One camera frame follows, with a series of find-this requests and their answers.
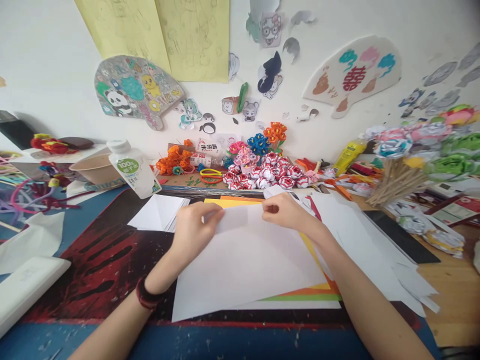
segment yellow paper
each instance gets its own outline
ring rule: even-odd
[[[214,203],[220,205],[222,208],[233,208],[236,206],[245,206],[245,205],[255,205],[261,204],[261,202],[254,202],[254,201],[244,201],[244,200],[223,200],[223,199],[210,199],[207,198],[203,201],[204,203]],[[310,255],[315,260],[318,268],[323,272],[322,266],[320,265],[319,258],[317,257],[317,253],[315,252],[314,246],[310,239],[302,232],[299,232],[301,239],[303,240],[306,248],[310,252]],[[330,290],[330,285],[328,282],[317,284],[314,286],[310,286],[310,289],[317,289],[317,290]]]
[[[171,73],[155,0],[75,2],[102,58],[145,58]]]
[[[177,81],[228,83],[229,0],[157,0],[158,17]]]

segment green label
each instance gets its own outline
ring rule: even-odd
[[[116,163],[118,169],[125,174],[133,174],[136,173],[137,170],[139,169],[139,163],[136,160],[126,158],[119,160]]]

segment red chinese character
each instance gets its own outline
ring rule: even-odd
[[[343,90],[352,91],[357,88],[358,85],[365,79],[365,66],[354,67],[350,70],[343,79]]]

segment scissors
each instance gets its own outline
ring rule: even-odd
[[[218,184],[221,183],[223,179],[222,173],[218,170],[205,168],[200,171],[200,180],[205,184]]]

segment bracelet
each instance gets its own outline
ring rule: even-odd
[[[164,296],[163,294],[154,295],[149,293],[145,288],[145,279],[146,277],[142,277],[136,284],[136,297],[145,309],[153,311],[155,310],[159,302],[162,301]]]

